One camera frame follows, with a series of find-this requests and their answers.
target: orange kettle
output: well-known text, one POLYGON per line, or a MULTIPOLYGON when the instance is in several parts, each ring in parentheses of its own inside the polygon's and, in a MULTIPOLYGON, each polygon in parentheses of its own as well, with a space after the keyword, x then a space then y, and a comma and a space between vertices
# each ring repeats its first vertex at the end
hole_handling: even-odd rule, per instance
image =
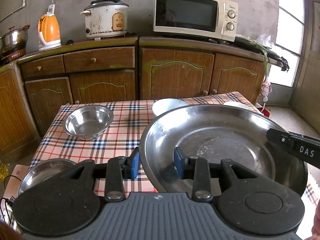
POLYGON ((39 50, 51 49, 61 46, 60 29, 56 16, 46 13, 41 16, 38 23, 39 50))

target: white pipe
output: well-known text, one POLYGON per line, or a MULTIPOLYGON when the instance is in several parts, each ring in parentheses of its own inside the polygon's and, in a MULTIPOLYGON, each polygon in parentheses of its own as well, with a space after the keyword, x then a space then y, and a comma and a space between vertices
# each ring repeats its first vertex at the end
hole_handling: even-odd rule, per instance
POLYGON ((22 5, 18 8, 18 9, 15 9, 14 11, 12 11, 11 13, 7 14, 6 16, 4 16, 0 22, 2 22, 4 19, 8 18, 10 15, 14 14, 16 11, 19 11, 20 9, 22 9, 23 7, 26 6, 26 0, 23 0, 22 2, 22 5))

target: white bowl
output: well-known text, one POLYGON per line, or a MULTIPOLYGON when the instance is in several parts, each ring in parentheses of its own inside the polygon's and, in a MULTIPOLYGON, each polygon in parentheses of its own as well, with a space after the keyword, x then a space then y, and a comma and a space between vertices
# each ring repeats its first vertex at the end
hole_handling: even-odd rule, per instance
POLYGON ((228 101, 228 102, 225 102, 223 105, 224 106, 235 106, 235 107, 238 107, 238 108, 243 108, 243 109, 247 109, 247 110, 252 111, 252 109, 249 106, 247 106, 247 105, 245 105, 243 103, 240 103, 240 102, 228 101))
POLYGON ((155 116, 159 116, 172 109, 188 106, 188 104, 180 99, 164 98, 156 101, 152 106, 152 112, 155 116))

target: microwave window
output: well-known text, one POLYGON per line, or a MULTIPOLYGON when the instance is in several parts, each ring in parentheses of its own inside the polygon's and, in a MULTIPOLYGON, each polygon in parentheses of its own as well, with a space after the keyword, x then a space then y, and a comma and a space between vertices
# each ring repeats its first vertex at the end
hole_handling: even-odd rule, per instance
POLYGON ((212 25, 212 5, 184 0, 167 0, 166 19, 172 22, 212 25))
POLYGON ((156 25, 215 32, 218 2, 156 0, 156 25))

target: gray ribbed panel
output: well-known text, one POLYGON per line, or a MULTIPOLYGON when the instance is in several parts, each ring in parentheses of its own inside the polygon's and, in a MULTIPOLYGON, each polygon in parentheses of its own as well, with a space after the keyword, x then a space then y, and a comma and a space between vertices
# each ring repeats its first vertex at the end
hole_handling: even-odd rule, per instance
MULTIPOLYGON (((186 193, 132 192, 127 200, 107 204, 90 226, 71 236, 27 240, 265 240, 227 227, 211 205, 196 203, 186 193)), ((300 240, 290 233, 274 240, 300 240)))

